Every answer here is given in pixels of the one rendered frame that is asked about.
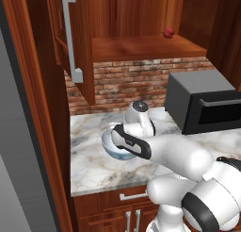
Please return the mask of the wooden wall cabinet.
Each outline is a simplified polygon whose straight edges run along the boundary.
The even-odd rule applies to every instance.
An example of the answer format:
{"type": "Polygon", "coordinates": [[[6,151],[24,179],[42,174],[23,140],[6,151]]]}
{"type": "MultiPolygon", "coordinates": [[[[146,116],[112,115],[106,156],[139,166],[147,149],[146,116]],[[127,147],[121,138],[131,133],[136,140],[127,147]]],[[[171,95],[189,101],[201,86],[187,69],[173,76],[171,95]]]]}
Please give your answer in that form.
{"type": "Polygon", "coordinates": [[[241,91],[241,0],[219,0],[206,56],[241,91]]]}

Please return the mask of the wooden open shelf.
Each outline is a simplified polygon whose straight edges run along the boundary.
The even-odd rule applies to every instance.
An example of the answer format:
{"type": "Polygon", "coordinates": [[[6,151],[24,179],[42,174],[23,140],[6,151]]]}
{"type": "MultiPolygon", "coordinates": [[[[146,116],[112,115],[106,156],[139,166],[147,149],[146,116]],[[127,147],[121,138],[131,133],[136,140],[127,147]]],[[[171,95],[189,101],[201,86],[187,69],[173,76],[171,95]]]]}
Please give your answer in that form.
{"type": "Polygon", "coordinates": [[[179,35],[92,39],[94,62],[204,57],[206,50],[179,35]]]}

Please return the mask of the black and grey microwave oven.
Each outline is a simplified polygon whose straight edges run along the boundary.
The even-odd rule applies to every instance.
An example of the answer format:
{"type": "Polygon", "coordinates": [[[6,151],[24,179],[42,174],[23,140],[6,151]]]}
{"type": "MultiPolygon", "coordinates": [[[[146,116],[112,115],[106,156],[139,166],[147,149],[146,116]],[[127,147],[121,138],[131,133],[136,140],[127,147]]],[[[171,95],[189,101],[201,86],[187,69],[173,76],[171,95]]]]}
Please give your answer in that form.
{"type": "Polygon", "coordinates": [[[235,87],[218,70],[180,72],[169,75],[165,111],[181,131],[185,125],[190,96],[209,91],[236,91],[235,87]]]}

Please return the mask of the black microwave door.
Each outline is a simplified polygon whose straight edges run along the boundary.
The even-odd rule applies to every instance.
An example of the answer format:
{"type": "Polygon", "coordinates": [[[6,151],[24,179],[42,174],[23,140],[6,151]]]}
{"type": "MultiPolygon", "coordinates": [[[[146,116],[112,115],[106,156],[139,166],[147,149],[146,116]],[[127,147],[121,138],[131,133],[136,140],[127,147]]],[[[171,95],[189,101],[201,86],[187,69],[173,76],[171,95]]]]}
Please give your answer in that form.
{"type": "Polygon", "coordinates": [[[183,135],[241,128],[241,104],[206,108],[206,102],[241,99],[240,91],[209,91],[190,96],[183,135]]]}

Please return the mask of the wooden drawer front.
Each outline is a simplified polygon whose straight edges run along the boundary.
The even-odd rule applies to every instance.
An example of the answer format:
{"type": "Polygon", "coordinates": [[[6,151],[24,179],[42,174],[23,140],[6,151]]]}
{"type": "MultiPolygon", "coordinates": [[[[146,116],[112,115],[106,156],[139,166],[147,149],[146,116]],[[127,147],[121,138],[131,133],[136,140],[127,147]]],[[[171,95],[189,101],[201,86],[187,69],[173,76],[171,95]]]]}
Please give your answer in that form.
{"type": "Polygon", "coordinates": [[[143,194],[146,186],[130,187],[114,191],[98,192],[73,198],[76,215],[84,218],[120,207],[153,204],[148,196],[129,199],[129,196],[143,194]]]}

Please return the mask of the red round fruit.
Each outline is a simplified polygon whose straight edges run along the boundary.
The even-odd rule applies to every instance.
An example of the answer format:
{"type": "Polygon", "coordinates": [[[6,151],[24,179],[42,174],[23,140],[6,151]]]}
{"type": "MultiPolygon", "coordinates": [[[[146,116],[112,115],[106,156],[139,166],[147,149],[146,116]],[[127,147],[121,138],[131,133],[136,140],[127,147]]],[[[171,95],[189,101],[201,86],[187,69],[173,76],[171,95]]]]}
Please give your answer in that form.
{"type": "Polygon", "coordinates": [[[174,31],[171,27],[166,27],[163,31],[163,36],[167,39],[172,39],[174,35],[174,31]]]}

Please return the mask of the wooden wall cabinet body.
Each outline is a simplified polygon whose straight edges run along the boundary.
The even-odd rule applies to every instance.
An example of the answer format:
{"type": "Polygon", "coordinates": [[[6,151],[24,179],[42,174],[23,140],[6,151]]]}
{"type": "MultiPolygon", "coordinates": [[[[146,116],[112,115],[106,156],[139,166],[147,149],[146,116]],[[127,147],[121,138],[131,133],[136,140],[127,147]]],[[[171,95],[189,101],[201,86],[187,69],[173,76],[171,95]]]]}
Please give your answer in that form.
{"type": "Polygon", "coordinates": [[[95,104],[94,75],[91,52],[88,0],[69,4],[74,64],[83,73],[83,82],[76,84],[90,105],[95,104]]]}

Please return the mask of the wooden wall cabinet door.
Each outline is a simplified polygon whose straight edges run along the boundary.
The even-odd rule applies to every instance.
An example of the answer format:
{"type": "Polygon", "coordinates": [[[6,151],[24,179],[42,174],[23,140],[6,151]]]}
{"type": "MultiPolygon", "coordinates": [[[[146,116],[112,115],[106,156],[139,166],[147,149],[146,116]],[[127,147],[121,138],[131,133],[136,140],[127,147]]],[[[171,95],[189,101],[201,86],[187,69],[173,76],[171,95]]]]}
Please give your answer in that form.
{"type": "Polygon", "coordinates": [[[70,62],[66,29],[63,15],[62,0],[47,0],[50,26],[55,49],[56,64],[61,65],[64,71],[70,75],[70,62]]]}

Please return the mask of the tall wooden side panel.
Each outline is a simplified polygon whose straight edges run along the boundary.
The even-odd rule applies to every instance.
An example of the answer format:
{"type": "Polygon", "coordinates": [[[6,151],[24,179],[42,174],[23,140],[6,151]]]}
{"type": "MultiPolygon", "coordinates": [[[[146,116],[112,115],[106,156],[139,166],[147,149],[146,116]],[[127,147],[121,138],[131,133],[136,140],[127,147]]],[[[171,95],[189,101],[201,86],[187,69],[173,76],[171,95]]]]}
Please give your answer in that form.
{"type": "Polygon", "coordinates": [[[58,162],[54,131],[40,74],[40,63],[34,42],[26,0],[2,0],[9,31],[17,55],[30,105],[41,154],[54,198],[61,232],[72,232],[72,220],[58,162]]]}

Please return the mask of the white and blue bowl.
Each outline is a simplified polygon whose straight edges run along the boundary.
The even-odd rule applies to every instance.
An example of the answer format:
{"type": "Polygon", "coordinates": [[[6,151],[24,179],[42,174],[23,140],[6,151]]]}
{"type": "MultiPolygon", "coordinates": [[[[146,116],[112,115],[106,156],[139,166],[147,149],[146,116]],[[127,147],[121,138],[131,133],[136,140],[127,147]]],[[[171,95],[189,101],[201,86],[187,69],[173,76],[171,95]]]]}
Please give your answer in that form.
{"type": "Polygon", "coordinates": [[[135,157],[125,149],[119,149],[111,139],[111,131],[117,123],[110,123],[102,134],[102,146],[105,151],[113,158],[118,160],[129,160],[135,157]]]}

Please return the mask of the wooden base cupboard door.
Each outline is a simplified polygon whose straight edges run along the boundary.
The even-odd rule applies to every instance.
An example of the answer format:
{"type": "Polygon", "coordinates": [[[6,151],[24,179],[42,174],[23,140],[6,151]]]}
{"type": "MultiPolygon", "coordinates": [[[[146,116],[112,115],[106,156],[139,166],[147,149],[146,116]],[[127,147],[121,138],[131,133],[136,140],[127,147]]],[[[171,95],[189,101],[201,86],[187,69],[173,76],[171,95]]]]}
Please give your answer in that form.
{"type": "Polygon", "coordinates": [[[138,232],[146,232],[148,225],[155,218],[158,212],[158,206],[137,207],[134,210],[134,229],[136,227],[136,210],[137,209],[140,209],[140,212],[141,212],[138,232]]]}
{"type": "Polygon", "coordinates": [[[125,232],[126,211],[116,210],[79,220],[79,232],[125,232]]]}

